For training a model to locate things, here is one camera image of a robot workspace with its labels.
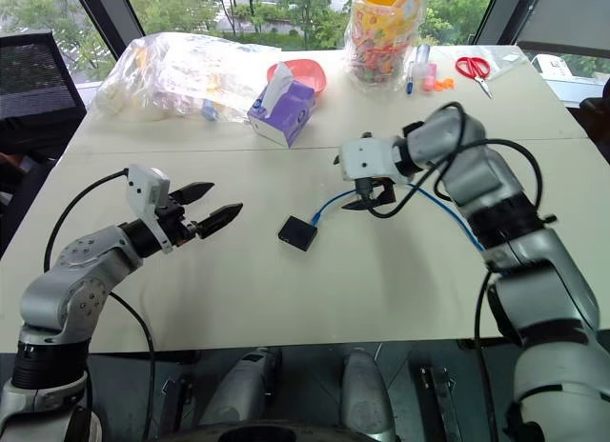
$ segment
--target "orange clip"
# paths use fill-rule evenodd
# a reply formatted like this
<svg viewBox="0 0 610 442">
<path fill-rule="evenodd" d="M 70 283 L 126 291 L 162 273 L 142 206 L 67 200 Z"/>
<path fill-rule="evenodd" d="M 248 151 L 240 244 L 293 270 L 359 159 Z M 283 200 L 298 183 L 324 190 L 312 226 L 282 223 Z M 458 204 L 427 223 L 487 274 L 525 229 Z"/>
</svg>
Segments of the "orange clip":
<svg viewBox="0 0 610 442">
<path fill-rule="evenodd" d="M 446 90 L 452 90 L 452 89 L 454 88 L 454 86 L 455 86 L 454 79 L 453 79 L 453 78 L 451 78 L 451 77 L 445 78 L 445 79 L 442 81 L 442 86 L 443 86 L 443 88 L 445 88 Z"/>
</svg>

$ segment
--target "clear plastic bag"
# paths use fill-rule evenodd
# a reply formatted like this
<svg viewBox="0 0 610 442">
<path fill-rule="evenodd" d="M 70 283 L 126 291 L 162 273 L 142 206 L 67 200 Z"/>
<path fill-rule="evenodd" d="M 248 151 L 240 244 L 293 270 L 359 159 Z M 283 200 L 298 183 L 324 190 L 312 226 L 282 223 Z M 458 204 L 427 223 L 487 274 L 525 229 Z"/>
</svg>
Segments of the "clear plastic bag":
<svg viewBox="0 0 610 442">
<path fill-rule="evenodd" d="M 489 63 L 490 73 L 486 81 L 500 77 L 521 63 L 528 62 L 527 56 L 515 45 L 468 45 L 443 47 L 443 53 L 457 61 L 462 56 L 483 58 Z"/>
<path fill-rule="evenodd" d="M 398 0 L 389 7 L 352 0 L 345 50 L 348 72 L 360 86 L 401 86 L 405 58 L 418 39 L 427 2 Z"/>
<path fill-rule="evenodd" d="M 241 122 L 279 52 L 180 32 L 135 39 L 100 86 L 93 112 L 134 121 L 182 115 Z"/>
</svg>

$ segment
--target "small black box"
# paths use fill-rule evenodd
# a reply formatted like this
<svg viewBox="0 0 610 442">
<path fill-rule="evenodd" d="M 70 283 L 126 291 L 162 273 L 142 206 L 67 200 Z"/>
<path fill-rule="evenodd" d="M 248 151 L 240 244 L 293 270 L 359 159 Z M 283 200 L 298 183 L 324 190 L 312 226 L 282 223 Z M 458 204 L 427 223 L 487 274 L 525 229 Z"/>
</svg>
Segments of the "small black box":
<svg viewBox="0 0 610 442">
<path fill-rule="evenodd" d="M 291 216 L 286 220 L 277 237 L 298 249 L 307 251 L 314 242 L 316 234 L 317 228 L 315 226 Z"/>
</svg>

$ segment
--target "chair backrest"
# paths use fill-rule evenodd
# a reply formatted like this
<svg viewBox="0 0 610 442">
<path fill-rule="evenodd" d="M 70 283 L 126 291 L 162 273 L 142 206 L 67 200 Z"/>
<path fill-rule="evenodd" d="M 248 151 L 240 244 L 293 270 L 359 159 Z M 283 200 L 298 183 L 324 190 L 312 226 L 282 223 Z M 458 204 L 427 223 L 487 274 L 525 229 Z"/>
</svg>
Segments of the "chair backrest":
<svg viewBox="0 0 610 442">
<path fill-rule="evenodd" d="M 601 95 L 603 98 L 606 108 L 610 110 L 610 78 L 606 81 L 606 84 L 603 86 L 603 94 Z"/>
<path fill-rule="evenodd" d="M 49 30 L 0 36 L 0 151 L 56 144 L 86 112 Z"/>
</svg>

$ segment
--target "window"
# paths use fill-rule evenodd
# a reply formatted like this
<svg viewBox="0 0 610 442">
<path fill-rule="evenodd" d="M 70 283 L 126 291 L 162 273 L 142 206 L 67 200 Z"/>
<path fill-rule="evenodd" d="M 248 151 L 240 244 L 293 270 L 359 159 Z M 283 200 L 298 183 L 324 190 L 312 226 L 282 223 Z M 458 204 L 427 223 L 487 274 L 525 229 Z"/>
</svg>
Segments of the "window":
<svg viewBox="0 0 610 442">
<path fill-rule="evenodd" d="M 52 30 L 75 84 L 103 80 L 114 58 L 78 0 L 0 0 L 0 32 Z"/>
<path fill-rule="evenodd" d="M 610 77 L 610 59 L 546 51 L 523 52 L 545 78 L 569 80 L 579 77 L 605 82 Z"/>
<path fill-rule="evenodd" d="M 183 30 L 284 50 L 343 46 L 351 0 L 130 0 L 146 33 Z M 490 0 L 429 0 L 425 42 L 466 44 Z"/>
</svg>

